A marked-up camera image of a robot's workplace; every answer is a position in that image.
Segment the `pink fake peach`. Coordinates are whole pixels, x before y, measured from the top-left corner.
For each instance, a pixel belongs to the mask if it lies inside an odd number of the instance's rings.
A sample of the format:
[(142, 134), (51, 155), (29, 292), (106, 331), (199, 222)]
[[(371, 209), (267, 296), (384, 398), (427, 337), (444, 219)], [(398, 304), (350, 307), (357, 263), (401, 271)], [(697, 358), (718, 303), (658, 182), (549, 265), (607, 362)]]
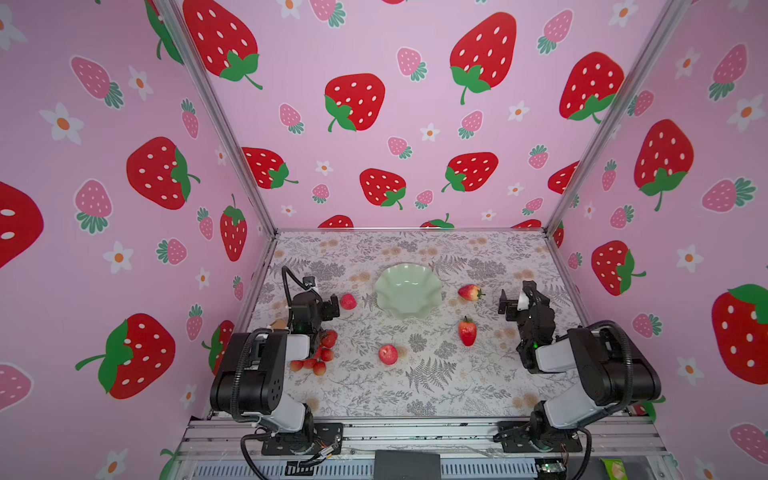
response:
[(340, 306), (344, 310), (353, 310), (357, 306), (357, 301), (352, 294), (344, 294), (340, 299)]

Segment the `red lychee bunch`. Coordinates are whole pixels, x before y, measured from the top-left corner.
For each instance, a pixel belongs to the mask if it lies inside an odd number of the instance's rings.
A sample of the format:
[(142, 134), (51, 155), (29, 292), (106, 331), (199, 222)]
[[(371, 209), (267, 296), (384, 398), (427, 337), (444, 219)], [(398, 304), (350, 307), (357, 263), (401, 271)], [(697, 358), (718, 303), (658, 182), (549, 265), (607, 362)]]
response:
[(317, 351), (305, 360), (293, 360), (289, 363), (291, 372), (311, 370), (316, 376), (323, 376), (327, 370), (327, 364), (334, 359), (333, 347), (338, 340), (338, 333), (334, 330), (324, 331), (320, 336)]

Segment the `fake strawberry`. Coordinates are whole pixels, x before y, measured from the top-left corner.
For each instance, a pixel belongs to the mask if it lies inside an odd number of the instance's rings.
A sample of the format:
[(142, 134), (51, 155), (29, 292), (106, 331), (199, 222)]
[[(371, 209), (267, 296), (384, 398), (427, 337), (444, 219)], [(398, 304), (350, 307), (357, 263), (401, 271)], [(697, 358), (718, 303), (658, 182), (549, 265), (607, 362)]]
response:
[(458, 335), (463, 345), (470, 347), (476, 342), (478, 327), (474, 320), (465, 316), (458, 324)]
[(467, 301), (476, 302), (484, 296), (484, 293), (478, 285), (469, 284), (460, 287), (458, 295)]

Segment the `fake strawberry front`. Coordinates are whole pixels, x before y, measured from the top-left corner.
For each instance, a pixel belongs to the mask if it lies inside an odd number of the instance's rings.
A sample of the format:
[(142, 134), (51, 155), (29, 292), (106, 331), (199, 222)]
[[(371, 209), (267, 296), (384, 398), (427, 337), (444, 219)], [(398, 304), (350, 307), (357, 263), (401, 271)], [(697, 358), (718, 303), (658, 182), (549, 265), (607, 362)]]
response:
[(458, 324), (458, 335), (463, 345), (470, 347), (476, 342), (478, 327), (474, 320), (465, 316)]

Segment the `red yellow fake apple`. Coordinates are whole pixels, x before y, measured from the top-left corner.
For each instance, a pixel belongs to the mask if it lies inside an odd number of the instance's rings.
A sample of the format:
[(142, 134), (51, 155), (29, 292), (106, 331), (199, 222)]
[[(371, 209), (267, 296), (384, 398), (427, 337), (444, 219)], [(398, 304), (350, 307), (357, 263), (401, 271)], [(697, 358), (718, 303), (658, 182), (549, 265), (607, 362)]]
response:
[(398, 361), (399, 353), (394, 345), (387, 344), (379, 349), (378, 356), (384, 365), (391, 366)]

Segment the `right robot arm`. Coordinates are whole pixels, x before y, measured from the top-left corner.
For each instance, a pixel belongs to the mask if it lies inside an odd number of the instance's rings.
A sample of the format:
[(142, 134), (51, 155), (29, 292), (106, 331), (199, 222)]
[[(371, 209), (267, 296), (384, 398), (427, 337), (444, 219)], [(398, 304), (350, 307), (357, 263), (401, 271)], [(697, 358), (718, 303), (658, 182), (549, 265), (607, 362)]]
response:
[(516, 351), (529, 373), (578, 374), (560, 395), (538, 402), (528, 420), (498, 424), (493, 441), (504, 452), (581, 452), (586, 426), (661, 396), (658, 374), (617, 323), (599, 321), (557, 337), (550, 299), (533, 281), (523, 283), (516, 300), (502, 292), (498, 311), (517, 325)]

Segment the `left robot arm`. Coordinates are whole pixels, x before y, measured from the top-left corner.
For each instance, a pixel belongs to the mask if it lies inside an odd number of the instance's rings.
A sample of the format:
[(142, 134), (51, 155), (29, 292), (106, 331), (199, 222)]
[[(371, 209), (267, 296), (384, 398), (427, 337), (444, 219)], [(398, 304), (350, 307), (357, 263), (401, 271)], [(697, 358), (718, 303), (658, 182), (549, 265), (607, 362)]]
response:
[(277, 434), (310, 435), (311, 409), (283, 392), (285, 371), (294, 361), (316, 358), (326, 335), (323, 324), (339, 316), (336, 295), (324, 300), (310, 289), (293, 298), (286, 329), (233, 335), (210, 389), (211, 409), (237, 422), (257, 422)]

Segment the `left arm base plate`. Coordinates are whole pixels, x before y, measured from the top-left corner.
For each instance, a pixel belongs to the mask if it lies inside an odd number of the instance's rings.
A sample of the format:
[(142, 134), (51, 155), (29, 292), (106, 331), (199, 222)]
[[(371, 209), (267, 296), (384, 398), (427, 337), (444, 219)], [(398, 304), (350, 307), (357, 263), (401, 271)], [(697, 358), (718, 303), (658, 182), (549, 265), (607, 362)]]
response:
[(335, 455), (341, 452), (344, 424), (338, 422), (320, 422), (311, 428), (303, 428), (293, 433), (277, 433), (262, 443), (263, 456), (302, 456), (316, 455), (330, 448)]

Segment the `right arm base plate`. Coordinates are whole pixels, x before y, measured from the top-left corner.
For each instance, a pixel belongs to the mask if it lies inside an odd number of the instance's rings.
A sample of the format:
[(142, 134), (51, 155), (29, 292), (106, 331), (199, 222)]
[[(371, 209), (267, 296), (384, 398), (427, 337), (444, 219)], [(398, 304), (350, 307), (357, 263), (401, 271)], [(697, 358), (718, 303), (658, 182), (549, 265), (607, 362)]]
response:
[(492, 440), (505, 453), (580, 453), (582, 443), (577, 430), (537, 426), (530, 421), (501, 421)]

